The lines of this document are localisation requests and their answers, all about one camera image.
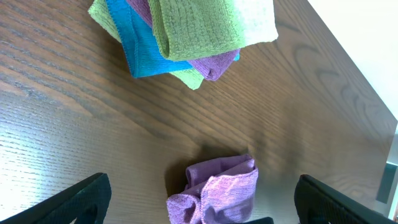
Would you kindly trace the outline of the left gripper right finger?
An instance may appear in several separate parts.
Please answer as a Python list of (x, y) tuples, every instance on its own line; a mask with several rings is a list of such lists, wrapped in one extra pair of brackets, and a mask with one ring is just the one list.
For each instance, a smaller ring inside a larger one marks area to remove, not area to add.
[(395, 224), (307, 174), (297, 182), (294, 203), (301, 224)]

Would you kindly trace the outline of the purple microfiber cloth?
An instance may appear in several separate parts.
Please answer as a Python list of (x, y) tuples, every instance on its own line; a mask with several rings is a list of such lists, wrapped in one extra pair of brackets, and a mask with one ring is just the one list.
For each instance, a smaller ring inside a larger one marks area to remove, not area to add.
[(254, 206), (259, 170), (248, 154), (186, 168), (185, 190), (167, 201), (170, 223), (243, 223)]

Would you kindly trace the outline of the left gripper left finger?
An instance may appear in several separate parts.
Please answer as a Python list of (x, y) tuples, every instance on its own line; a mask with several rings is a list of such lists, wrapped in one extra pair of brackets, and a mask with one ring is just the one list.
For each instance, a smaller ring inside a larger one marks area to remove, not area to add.
[(110, 200), (108, 175), (99, 172), (1, 223), (103, 224)]

